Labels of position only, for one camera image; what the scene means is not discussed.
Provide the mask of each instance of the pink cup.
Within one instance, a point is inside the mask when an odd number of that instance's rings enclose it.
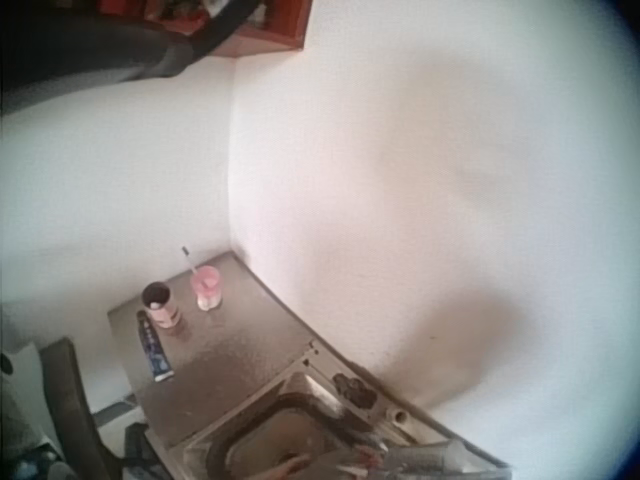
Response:
[[[191,282],[191,288],[196,292],[198,306],[201,310],[211,310],[220,305],[222,286],[218,270],[209,265],[198,267],[189,281]]]

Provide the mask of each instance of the toothpaste tube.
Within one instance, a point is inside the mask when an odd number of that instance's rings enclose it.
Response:
[[[158,338],[158,332],[151,324],[149,316],[144,310],[140,310],[137,313],[138,317],[138,334],[140,335],[140,343],[144,354],[149,360],[149,366],[151,367],[151,373],[156,382],[161,382],[169,377],[173,376],[173,370],[167,360],[167,356],[164,354],[162,344]]]

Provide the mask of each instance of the stainless steel sink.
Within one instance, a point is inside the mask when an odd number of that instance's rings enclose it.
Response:
[[[415,445],[450,438],[451,432],[416,418],[312,342],[268,385],[180,444],[177,456],[187,478],[242,479],[303,453],[315,458],[354,444]],[[466,446],[478,469],[505,466]]]

